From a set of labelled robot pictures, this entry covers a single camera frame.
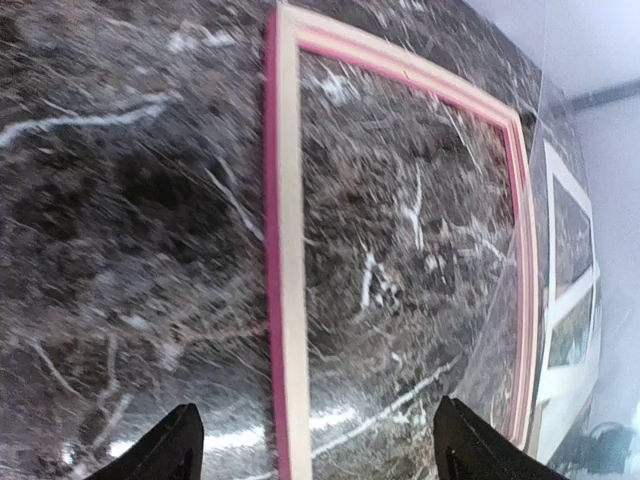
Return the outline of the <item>white mat board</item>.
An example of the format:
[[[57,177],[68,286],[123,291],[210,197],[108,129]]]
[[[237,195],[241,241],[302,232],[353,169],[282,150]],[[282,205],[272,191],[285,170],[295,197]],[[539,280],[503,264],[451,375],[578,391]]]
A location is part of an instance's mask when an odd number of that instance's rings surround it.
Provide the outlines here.
[[[545,291],[544,346],[536,406],[537,431],[530,450],[548,463],[588,403],[598,376],[601,330],[596,307],[599,266],[594,245],[592,204],[587,191],[549,142],[544,142],[548,282]],[[549,368],[552,329],[592,291],[591,332],[585,359]]]

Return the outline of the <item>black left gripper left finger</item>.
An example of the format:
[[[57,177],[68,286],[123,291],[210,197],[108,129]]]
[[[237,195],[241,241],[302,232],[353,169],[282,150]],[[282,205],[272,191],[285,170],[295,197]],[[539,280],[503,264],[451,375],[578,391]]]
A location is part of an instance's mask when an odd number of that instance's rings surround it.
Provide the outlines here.
[[[181,404],[89,480],[200,480],[204,427],[195,404]]]

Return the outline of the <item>light wooden picture frame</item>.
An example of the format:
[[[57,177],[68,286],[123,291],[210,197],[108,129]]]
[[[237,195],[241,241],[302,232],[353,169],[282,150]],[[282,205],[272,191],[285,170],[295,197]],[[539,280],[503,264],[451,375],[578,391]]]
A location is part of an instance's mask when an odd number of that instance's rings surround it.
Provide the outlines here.
[[[304,274],[298,54],[309,50],[358,65],[484,118],[503,132],[518,251],[518,343],[508,439],[524,448],[535,400],[538,340],[537,240],[518,113],[466,80],[361,29],[280,3],[265,50],[265,248],[274,419],[282,479],[312,478]]]

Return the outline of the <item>clear acrylic sheet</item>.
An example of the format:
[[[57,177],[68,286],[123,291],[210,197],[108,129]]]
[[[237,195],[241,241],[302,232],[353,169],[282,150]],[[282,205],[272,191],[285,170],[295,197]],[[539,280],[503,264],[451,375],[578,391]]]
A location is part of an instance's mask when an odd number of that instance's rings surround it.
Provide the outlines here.
[[[639,5],[476,1],[540,69],[530,153],[542,351],[530,453],[639,475]]]

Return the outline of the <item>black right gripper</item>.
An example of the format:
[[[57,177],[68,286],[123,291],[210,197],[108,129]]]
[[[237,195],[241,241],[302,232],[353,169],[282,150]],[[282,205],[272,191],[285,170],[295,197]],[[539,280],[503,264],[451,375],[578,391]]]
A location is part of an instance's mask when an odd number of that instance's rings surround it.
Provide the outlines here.
[[[639,433],[615,422],[598,425],[590,436],[586,471],[592,475],[639,474]]]

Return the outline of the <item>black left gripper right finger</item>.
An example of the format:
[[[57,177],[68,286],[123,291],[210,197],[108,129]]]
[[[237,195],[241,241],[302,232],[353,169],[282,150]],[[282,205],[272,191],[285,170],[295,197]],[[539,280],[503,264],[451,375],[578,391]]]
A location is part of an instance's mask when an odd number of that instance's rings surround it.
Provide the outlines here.
[[[443,480],[564,480],[512,445],[462,401],[444,396],[433,419],[434,457]]]

